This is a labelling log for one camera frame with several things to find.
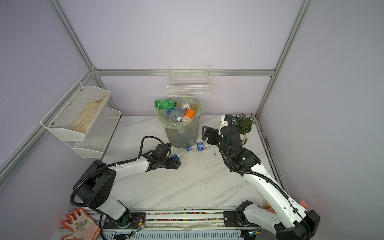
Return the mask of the small blue label bottle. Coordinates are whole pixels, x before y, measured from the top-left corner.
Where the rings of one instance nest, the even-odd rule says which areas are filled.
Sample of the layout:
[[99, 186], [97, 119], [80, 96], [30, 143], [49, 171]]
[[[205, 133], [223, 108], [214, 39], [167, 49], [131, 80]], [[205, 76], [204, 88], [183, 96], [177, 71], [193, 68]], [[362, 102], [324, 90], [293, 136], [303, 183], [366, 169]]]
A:
[[188, 151], [185, 148], [180, 148], [180, 149], [175, 148], [172, 150], [172, 154], [177, 156], [180, 160], [184, 160], [187, 153]]

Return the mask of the orange label bottle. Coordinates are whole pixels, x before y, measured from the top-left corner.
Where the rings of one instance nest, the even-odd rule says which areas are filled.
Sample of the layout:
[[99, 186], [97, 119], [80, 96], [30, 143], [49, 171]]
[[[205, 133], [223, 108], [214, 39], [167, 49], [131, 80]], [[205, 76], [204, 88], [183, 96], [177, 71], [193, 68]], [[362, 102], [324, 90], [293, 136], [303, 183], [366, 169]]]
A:
[[196, 115], [196, 111], [197, 111], [197, 106], [194, 104], [190, 105], [187, 108], [185, 115], [182, 117], [182, 122], [184, 124], [190, 123], [194, 119]]

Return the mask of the green soda bottle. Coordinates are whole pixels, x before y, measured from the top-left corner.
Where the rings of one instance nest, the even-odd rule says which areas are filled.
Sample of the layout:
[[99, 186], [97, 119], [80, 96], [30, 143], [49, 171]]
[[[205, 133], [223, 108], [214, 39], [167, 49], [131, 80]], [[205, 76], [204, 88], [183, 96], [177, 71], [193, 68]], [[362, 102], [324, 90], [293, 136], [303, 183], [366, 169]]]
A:
[[180, 105], [178, 102], [175, 102], [171, 99], [165, 99], [165, 100], [158, 99], [158, 100], [155, 100], [154, 103], [155, 103], [154, 107], [157, 110], [170, 110]]

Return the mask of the red white label bottle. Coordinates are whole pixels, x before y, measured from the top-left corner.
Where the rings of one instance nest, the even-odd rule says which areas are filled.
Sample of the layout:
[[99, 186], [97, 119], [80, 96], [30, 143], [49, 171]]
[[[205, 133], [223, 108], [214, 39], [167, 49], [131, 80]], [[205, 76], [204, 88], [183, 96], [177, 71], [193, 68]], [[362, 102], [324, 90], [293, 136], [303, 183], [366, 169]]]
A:
[[184, 109], [184, 110], [186, 110], [186, 109], [188, 109], [190, 106], [191, 106], [191, 103], [189, 103], [189, 102], [185, 102], [185, 103], [182, 103], [181, 108]]

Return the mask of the clear bottle blue label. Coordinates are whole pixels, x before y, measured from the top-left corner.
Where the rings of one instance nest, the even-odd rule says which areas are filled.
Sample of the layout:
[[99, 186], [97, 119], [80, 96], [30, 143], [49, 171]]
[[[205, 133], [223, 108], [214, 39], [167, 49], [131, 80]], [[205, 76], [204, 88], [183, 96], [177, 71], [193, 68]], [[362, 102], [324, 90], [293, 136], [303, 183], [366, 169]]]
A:
[[182, 122], [183, 112], [179, 109], [172, 108], [166, 110], [167, 118], [170, 123], [180, 123]]

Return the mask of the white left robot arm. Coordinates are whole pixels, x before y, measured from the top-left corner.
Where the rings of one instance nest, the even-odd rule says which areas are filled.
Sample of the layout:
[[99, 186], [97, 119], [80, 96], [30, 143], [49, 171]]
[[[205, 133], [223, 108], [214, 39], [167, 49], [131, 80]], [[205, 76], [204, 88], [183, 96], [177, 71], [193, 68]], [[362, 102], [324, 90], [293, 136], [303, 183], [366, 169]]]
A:
[[135, 159], [111, 164], [94, 161], [74, 185], [70, 203], [75, 207], [88, 207], [121, 225], [128, 225], [132, 218], [130, 210], [111, 194], [115, 183], [158, 168], [177, 170], [180, 165], [180, 157], [171, 154], [166, 144], [159, 144]]

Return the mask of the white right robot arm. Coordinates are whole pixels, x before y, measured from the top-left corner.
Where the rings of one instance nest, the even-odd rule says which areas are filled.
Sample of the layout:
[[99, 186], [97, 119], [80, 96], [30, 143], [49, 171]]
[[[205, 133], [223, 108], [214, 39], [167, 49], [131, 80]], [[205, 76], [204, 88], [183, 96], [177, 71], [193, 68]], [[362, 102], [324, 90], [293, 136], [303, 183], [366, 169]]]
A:
[[221, 116], [219, 129], [202, 127], [202, 140], [218, 147], [226, 167], [250, 182], [274, 209], [269, 212], [251, 201], [236, 208], [236, 224], [252, 224], [274, 234], [279, 240], [310, 240], [318, 229], [320, 216], [296, 202], [270, 177], [261, 160], [243, 146], [232, 115]]

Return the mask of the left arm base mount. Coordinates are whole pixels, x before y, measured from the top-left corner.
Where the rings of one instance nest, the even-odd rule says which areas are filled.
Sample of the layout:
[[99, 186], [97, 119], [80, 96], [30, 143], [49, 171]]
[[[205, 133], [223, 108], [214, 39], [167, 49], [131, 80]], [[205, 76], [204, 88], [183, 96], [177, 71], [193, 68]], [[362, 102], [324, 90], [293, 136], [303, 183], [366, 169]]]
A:
[[130, 212], [130, 214], [124, 214], [118, 220], [114, 220], [110, 216], [107, 216], [103, 228], [104, 229], [135, 229], [140, 224], [144, 224], [147, 214], [145, 212]]

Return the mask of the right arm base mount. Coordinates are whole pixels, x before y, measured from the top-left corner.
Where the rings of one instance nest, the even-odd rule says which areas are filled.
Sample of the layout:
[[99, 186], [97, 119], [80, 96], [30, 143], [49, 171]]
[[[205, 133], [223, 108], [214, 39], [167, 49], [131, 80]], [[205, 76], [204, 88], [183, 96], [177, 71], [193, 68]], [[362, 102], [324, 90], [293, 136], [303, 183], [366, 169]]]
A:
[[224, 225], [227, 228], [239, 227], [239, 228], [253, 228], [260, 227], [257, 224], [249, 222], [244, 213], [237, 211], [224, 211]]

